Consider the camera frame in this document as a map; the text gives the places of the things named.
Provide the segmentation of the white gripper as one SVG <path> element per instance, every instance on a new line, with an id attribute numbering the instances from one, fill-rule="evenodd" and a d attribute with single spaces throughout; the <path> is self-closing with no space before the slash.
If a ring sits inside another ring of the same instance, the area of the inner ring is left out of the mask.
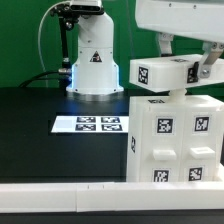
<path id="1" fill-rule="evenodd" d="M 203 43 L 199 78 L 210 77 L 224 52 L 224 0 L 136 0 L 135 20 L 139 28 L 163 32 L 157 34 L 162 57 L 172 56 L 173 35 L 210 41 Z"/>

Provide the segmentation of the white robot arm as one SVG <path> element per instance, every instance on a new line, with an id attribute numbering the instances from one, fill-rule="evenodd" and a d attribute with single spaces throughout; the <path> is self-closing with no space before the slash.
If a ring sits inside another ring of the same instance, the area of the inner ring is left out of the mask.
<path id="1" fill-rule="evenodd" d="M 70 0 L 78 19 L 78 59 L 70 93 L 123 91 L 113 60 L 114 24 L 102 0 Z M 224 82 L 224 0 L 136 0 L 137 26 L 158 33 L 161 55 L 130 62 L 132 84 L 163 92 Z"/>

